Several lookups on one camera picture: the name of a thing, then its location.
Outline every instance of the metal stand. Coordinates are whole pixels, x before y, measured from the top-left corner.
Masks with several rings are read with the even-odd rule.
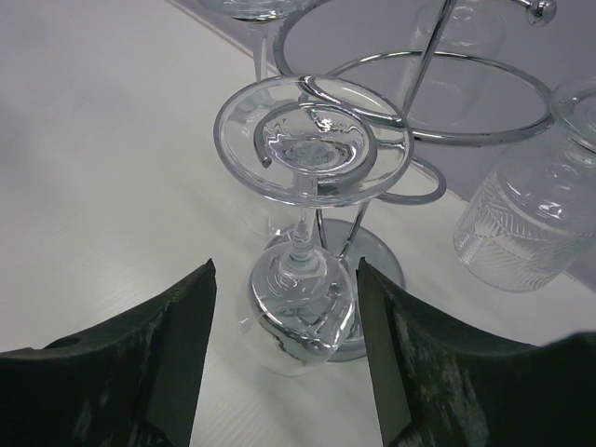
[[[280,28],[278,36],[274,41],[274,56],[276,60],[276,65],[283,75],[294,75],[285,59],[285,55],[283,52],[283,47],[288,32],[293,27],[293,25],[295,25],[298,22],[298,20],[300,20],[304,15],[306,15],[308,12],[315,9],[316,7],[320,7],[321,5],[327,3],[328,1],[330,0],[322,0],[314,4],[312,7],[309,7],[302,12],[296,13],[288,17],[284,25]],[[528,22],[534,26],[543,26],[551,22],[557,10],[557,6],[553,0],[535,0],[534,2],[530,2],[528,0],[511,1],[524,7],[527,13]],[[510,75],[517,76],[522,82],[524,82],[526,85],[532,88],[543,99],[545,105],[547,105],[547,97],[550,94],[549,88],[537,78],[515,67],[506,65],[499,61],[492,61],[485,58],[470,55],[436,52],[437,46],[440,42],[440,37],[442,35],[443,30],[445,29],[445,26],[447,25],[449,18],[452,15],[452,12],[454,11],[456,2],[457,0],[444,0],[440,8],[440,11],[437,15],[435,25],[432,30],[431,36],[428,40],[427,46],[423,51],[408,50],[372,55],[367,58],[362,58],[342,65],[341,67],[338,67],[337,69],[331,71],[329,75],[338,76],[343,72],[356,66],[359,66],[363,63],[370,63],[382,59],[391,59],[408,56],[420,57],[420,64],[418,65],[416,74],[413,78],[413,84],[410,86],[404,104],[402,106],[402,112],[405,116],[407,116],[415,100],[416,93],[418,92],[418,89],[422,84],[425,74],[427,73],[427,69],[432,61],[432,58],[434,56],[438,56],[442,58],[459,59],[464,61],[481,63],[486,66],[495,68],[497,70],[505,71]],[[330,97],[330,95],[325,91],[317,90],[316,88],[310,88],[308,90],[308,93],[319,96],[322,101],[333,102],[333,97]],[[484,146],[519,142],[522,140],[532,138],[536,134],[546,130],[552,124],[553,120],[550,116],[548,106],[545,107],[545,110],[546,111],[543,114],[543,116],[541,116],[533,124],[519,129],[512,129],[499,132],[484,132],[482,134],[434,132],[421,129],[414,129],[413,135],[416,140],[421,142],[451,146]],[[368,119],[375,119],[373,114],[369,114],[367,111],[359,112],[362,112],[363,115],[366,116]],[[377,119],[380,119],[385,124],[390,126],[390,117],[377,117]],[[442,177],[442,174],[440,174],[440,171],[438,169],[434,168],[432,165],[425,162],[424,160],[418,158],[417,160],[415,160],[415,162],[417,162],[418,166],[422,166],[423,169],[431,172],[432,175],[435,176],[435,178],[439,182],[439,187],[437,188],[437,191],[435,191],[431,195],[427,195],[423,199],[421,199],[420,197],[397,196],[389,193],[380,195],[378,198],[388,203],[401,205],[422,205],[438,200],[445,193],[446,190],[446,185],[444,182],[444,178]],[[389,248],[380,239],[378,239],[378,237],[368,232],[367,230],[363,230],[361,228],[361,223],[364,219],[369,204],[370,202],[367,201],[360,205],[356,220],[352,224],[335,220],[326,221],[323,219],[322,211],[318,210],[317,216],[320,244],[323,248],[328,248],[331,252],[337,253],[337,255],[347,265],[350,271],[353,271],[355,269],[355,266],[357,265],[358,259],[360,257],[366,257],[367,261],[370,264],[374,265],[377,269],[381,270],[381,272],[386,274],[386,276],[391,278],[394,282],[396,282],[403,288],[405,280],[403,278],[403,273],[401,272],[400,264],[395,258],[395,256],[391,253]],[[343,243],[337,236],[338,234],[347,235]],[[276,245],[277,243],[281,242],[282,238],[283,237],[278,237],[272,240],[269,246]],[[383,254],[379,256],[377,253],[375,253],[375,248],[380,248]],[[385,264],[383,264],[383,262],[386,262],[386,260],[390,260],[388,266],[385,266]],[[334,360],[343,361],[349,359],[357,359],[366,354],[364,340],[360,329],[359,315],[357,317],[358,318],[354,324],[352,335],[345,343],[345,348],[340,348],[340,350],[338,350],[336,358],[334,358]]]

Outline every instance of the wine glass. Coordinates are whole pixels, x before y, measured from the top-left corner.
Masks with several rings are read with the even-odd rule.
[[[268,103],[251,99],[265,94]],[[324,363],[351,332],[353,278],[345,258],[315,246],[313,227],[316,209],[370,200],[407,169],[412,133],[379,104],[385,100],[347,81],[278,77],[242,89],[217,116],[215,145],[232,175],[301,208],[290,240],[261,254],[237,298],[244,342],[275,373]]]
[[[248,23],[254,71],[256,80],[260,81],[267,77],[267,37],[271,22],[306,7],[312,0],[198,0],[198,3],[215,13]],[[268,102],[269,98],[264,93],[263,97],[253,97],[251,101]],[[243,221],[257,234],[280,235],[293,222],[291,209],[250,190],[235,188],[235,201]]]

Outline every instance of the round chrome base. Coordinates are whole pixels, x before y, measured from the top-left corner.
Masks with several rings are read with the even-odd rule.
[[[328,249],[331,253],[340,252],[351,226],[352,223],[350,222],[337,219],[325,219],[325,233],[327,235],[327,243],[329,244]],[[290,240],[290,237],[291,229],[288,228],[288,231],[285,231],[282,235],[274,237],[269,244],[267,244],[265,249],[281,242],[287,242]],[[315,234],[314,238],[315,240],[318,240],[318,234]],[[350,249],[350,253],[346,259],[347,264],[349,265],[349,274],[355,282],[356,268],[358,267],[360,258],[366,258],[366,261],[369,264],[373,265],[397,285],[403,289],[405,288],[403,271],[401,270],[400,263],[395,255],[385,242],[366,228],[360,228],[358,231],[358,235],[354,240],[354,245]],[[357,310],[356,320],[354,321],[350,335],[330,361],[348,361],[360,359],[364,356],[366,356],[366,346],[364,344],[364,335],[362,333],[359,311]]]

